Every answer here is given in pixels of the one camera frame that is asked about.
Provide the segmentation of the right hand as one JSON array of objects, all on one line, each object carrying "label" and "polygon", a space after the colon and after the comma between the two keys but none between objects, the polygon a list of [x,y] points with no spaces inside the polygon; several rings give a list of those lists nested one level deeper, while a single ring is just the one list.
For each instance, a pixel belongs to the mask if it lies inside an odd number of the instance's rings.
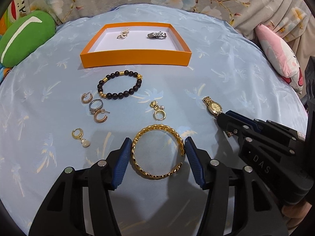
[{"label": "right hand", "polygon": [[286,221],[289,235],[291,235],[292,232],[299,226],[299,224],[301,224],[311,207],[312,204],[305,200],[300,201],[296,205],[282,207],[281,212],[284,215],[284,220]]}]

